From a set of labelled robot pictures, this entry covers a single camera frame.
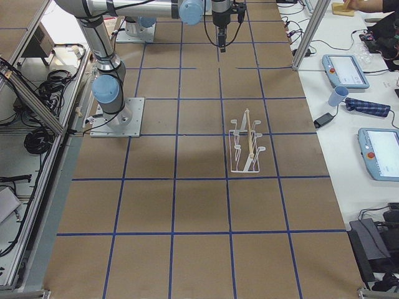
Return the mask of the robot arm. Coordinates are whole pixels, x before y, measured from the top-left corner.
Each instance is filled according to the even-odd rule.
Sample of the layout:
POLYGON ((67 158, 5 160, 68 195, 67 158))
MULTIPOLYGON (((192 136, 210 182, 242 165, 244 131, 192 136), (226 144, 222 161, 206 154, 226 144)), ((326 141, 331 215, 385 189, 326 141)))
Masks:
POLYGON ((128 36, 138 37, 156 23, 155 17, 125 17, 125 32, 128 36))
POLYGON ((169 17, 188 25, 199 23, 206 11, 212 12, 219 29, 217 46, 226 48, 226 31, 231 21, 231 1, 58 1, 57 5, 73 15, 96 58, 99 77, 92 93, 100 104, 106 125, 121 128, 131 122, 132 112, 123 95, 125 65, 116 54, 104 24, 104 16, 139 18, 169 17))

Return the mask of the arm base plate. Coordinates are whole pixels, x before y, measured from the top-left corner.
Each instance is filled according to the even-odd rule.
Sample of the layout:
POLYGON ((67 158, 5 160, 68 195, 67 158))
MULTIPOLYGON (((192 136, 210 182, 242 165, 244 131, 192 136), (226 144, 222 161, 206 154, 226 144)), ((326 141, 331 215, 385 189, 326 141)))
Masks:
POLYGON ((95 118, 93 122, 94 129, 90 130, 90 136, 93 138, 138 138, 141 133, 143 110, 145 99, 126 98, 124 109, 113 118, 112 115, 105 114, 95 118))
POLYGON ((153 17, 127 18, 117 34, 116 43, 153 43, 155 26, 156 18, 153 17))

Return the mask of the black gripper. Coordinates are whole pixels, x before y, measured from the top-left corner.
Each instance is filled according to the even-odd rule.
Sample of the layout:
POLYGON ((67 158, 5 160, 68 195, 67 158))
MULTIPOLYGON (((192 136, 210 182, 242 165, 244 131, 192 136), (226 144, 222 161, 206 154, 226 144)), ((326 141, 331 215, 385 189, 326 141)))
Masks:
POLYGON ((226 27, 230 23, 230 0, 211 1, 213 24, 218 27, 218 47, 221 52, 226 51, 226 27))

